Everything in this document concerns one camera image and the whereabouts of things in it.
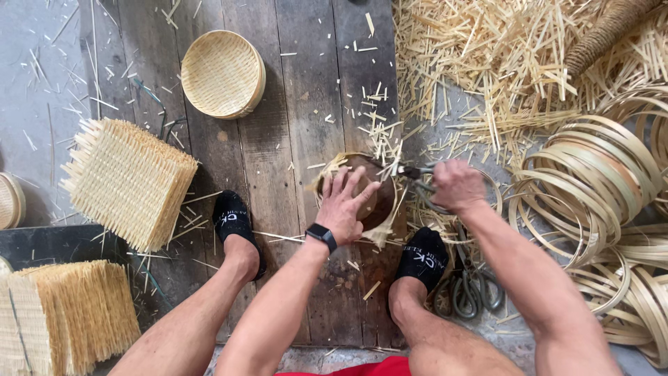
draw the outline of wooden plank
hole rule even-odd
[[[281,61],[303,233],[318,212],[315,196],[305,186],[317,177],[319,169],[307,167],[329,162],[345,150],[334,16],[329,0],[277,1],[276,6],[281,52],[297,53]],[[333,124],[325,122],[328,115]],[[347,264],[353,259],[350,247],[337,250],[311,292],[308,313],[312,345],[362,345],[356,281],[359,272]]]
[[[387,101],[377,103],[376,113],[387,119],[387,125],[399,119],[397,101],[397,74],[394,56],[394,30],[391,6],[387,1],[348,1],[333,0],[334,21],[336,25],[337,51],[339,56],[339,75],[341,76],[341,101],[344,106],[359,112],[369,112],[370,106],[361,104],[362,86],[367,95],[375,94],[381,82],[381,93],[387,87]],[[373,37],[364,16],[370,13],[375,28]],[[377,47],[378,50],[356,52],[357,49]],[[369,118],[355,113],[343,118],[345,146],[347,151],[366,151],[367,135],[357,127],[367,127]]]
[[[225,28],[223,19],[219,17],[222,14],[220,2],[203,1],[199,5],[200,9],[197,10],[198,5],[199,1],[183,1],[174,12],[174,22],[180,26],[179,31],[176,32],[180,61],[183,60],[190,44],[197,37],[210,30]],[[173,92],[182,93],[181,85],[175,87]],[[221,120],[206,115],[193,107],[187,97],[185,98],[192,156],[202,162],[193,185],[197,186],[203,194],[230,189],[237,192],[248,203],[237,121]],[[211,218],[214,202],[211,200],[200,204],[198,201],[193,203],[195,204],[193,208],[198,215],[203,215],[203,218]],[[218,236],[213,231],[203,233],[202,236],[206,263],[216,267],[220,266],[224,260],[224,254]],[[210,278],[216,270],[207,268],[207,272]],[[228,314],[229,320],[234,323],[238,322],[256,293],[255,283],[247,284],[239,292],[232,305]],[[229,334],[231,330],[226,320],[216,339],[218,342],[227,342]]]
[[[225,28],[241,34],[255,46],[267,71],[263,99],[252,113],[238,120],[253,226],[259,231],[299,235],[295,178],[287,170],[293,159],[274,1],[248,2],[240,7],[236,1],[222,0],[222,8]],[[297,247],[293,242],[268,243],[265,238],[258,241],[272,266],[259,281],[261,286]],[[305,314],[295,342],[308,343],[309,337]]]
[[[93,19],[91,15],[91,4],[94,4],[95,11],[95,43],[93,41]],[[100,0],[100,3],[90,0],[81,0],[81,64],[86,67],[86,82],[88,83],[89,99],[82,101],[90,103],[91,113],[84,111],[83,117],[98,118],[98,103],[90,98],[96,96],[96,80],[91,69],[91,56],[95,62],[97,51],[97,70],[98,81],[100,85],[100,100],[107,102],[118,110],[114,110],[103,104],[100,105],[100,117],[105,116],[112,119],[123,119],[134,122],[134,110],[132,104],[127,104],[132,99],[131,87],[127,77],[122,78],[123,72],[127,68],[125,53],[123,51],[123,41],[121,39],[120,28],[112,21],[119,22],[118,4],[114,0]],[[104,67],[111,69],[115,76],[107,80],[109,73]]]
[[[159,0],[118,0],[120,22],[122,27],[123,47],[126,61],[134,60],[131,71],[137,72],[137,78],[165,105],[168,121],[175,120],[179,116],[185,116],[183,95],[167,93],[161,86],[171,88],[178,82],[176,75],[180,71],[178,51],[176,49],[176,38],[172,26],[167,24],[164,16],[160,13],[161,8],[169,5],[167,1]],[[132,83],[132,103],[136,124],[144,127],[145,122],[150,126],[149,131],[153,134],[160,132],[162,116],[158,115],[162,108],[149,95]],[[180,143],[173,136],[169,143],[177,149],[190,153],[190,137],[188,125],[183,123],[174,127],[174,132]],[[191,187],[189,192],[194,192],[195,197],[200,193],[197,186]],[[202,195],[212,192],[201,192]],[[212,205],[212,199],[202,200],[199,205]],[[179,218],[178,225],[187,223],[183,217]],[[196,229],[174,240],[169,245],[169,256],[181,257],[189,260],[195,258],[205,262],[204,245],[202,237],[210,236],[212,224],[209,221],[205,229]],[[156,281],[170,299],[173,306],[181,303],[192,293],[197,291],[207,281],[207,267],[190,260],[189,262],[174,263],[171,260],[155,258],[151,260],[150,271]]]
[[[366,98],[362,97],[362,86],[367,95],[376,93],[378,83],[381,82],[380,93],[384,94],[387,87],[387,100],[376,102],[378,115],[387,119],[384,124],[392,124],[399,120],[399,106],[397,102],[397,80],[394,56],[394,34],[391,5],[383,0],[347,1],[333,0],[334,21],[336,25],[337,51],[339,58],[339,75],[341,77],[341,101],[344,106],[354,108],[360,112],[369,112],[371,107],[361,104]],[[375,32],[371,33],[365,17],[370,13]],[[356,52],[357,49],[377,47],[377,50]],[[370,119],[364,115],[355,118],[343,117],[345,130],[346,151],[366,151],[368,146],[367,135],[357,127],[368,128]],[[394,136],[400,136],[402,127],[398,126]],[[398,228],[405,229],[405,216],[399,217],[396,223]],[[403,337],[386,313],[387,291],[394,277],[401,255],[399,247],[388,246],[384,251],[375,254],[371,247],[364,244],[356,245],[359,257],[363,261],[360,265],[364,279],[360,278],[360,291],[364,295],[377,281],[381,285],[373,293],[373,299],[367,299],[361,307],[361,321],[363,344],[365,346],[379,345],[389,347],[398,345]]]

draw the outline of watch strap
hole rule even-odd
[[[318,223],[314,223],[313,225],[311,225],[306,230],[306,235],[311,236],[312,238],[318,239],[321,242],[327,244],[330,254],[339,247],[336,243],[336,239],[334,239],[332,231],[329,231],[328,228],[323,227]]]

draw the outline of round bamboo tray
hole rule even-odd
[[[267,74],[244,37],[214,30],[195,40],[181,65],[183,91],[195,108],[221,119],[250,114],[265,92]]]
[[[25,218],[25,196],[8,174],[0,173],[0,229],[17,227]]]

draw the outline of forearm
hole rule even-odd
[[[218,358],[217,375],[272,375],[292,343],[311,289],[329,255],[307,237],[293,257],[260,289]]]
[[[556,261],[514,231],[486,203],[463,211],[460,217],[537,335],[600,330],[580,292]]]

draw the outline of scissors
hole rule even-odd
[[[457,223],[457,239],[461,242],[466,240],[466,234],[461,223]],[[452,277],[443,281],[434,294],[434,309],[436,314],[442,318],[449,315],[444,313],[440,305],[436,303],[438,296],[450,285],[450,306],[455,314],[462,320],[471,320],[477,317],[483,310],[492,311],[501,305],[504,297],[504,289],[497,282],[492,273],[484,269],[476,269],[471,261],[468,246],[464,243],[456,244],[457,255],[455,260],[455,272]],[[473,276],[477,276],[480,289],[473,282]],[[496,286],[496,298],[487,289],[488,283]]]
[[[425,167],[412,167],[408,165],[402,165],[399,164],[399,167],[397,168],[397,173],[401,176],[405,176],[408,179],[410,179],[411,184],[413,185],[413,190],[417,193],[417,195],[422,199],[422,201],[427,204],[427,206],[431,209],[434,210],[437,213],[444,214],[444,215],[453,215],[450,213],[448,210],[445,210],[444,208],[440,207],[439,205],[436,205],[435,203],[432,203],[429,200],[428,194],[429,193],[435,193],[436,189],[434,189],[431,185],[425,183],[422,181],[422,175],[423,174],[434,174],[434,166],[436,166],[436,162],[429,162],[425,165]],[[372,160],[372,163],[381,169],[385,168],[383,165],[380,164],[380,162],[376,161],[375,159]]]

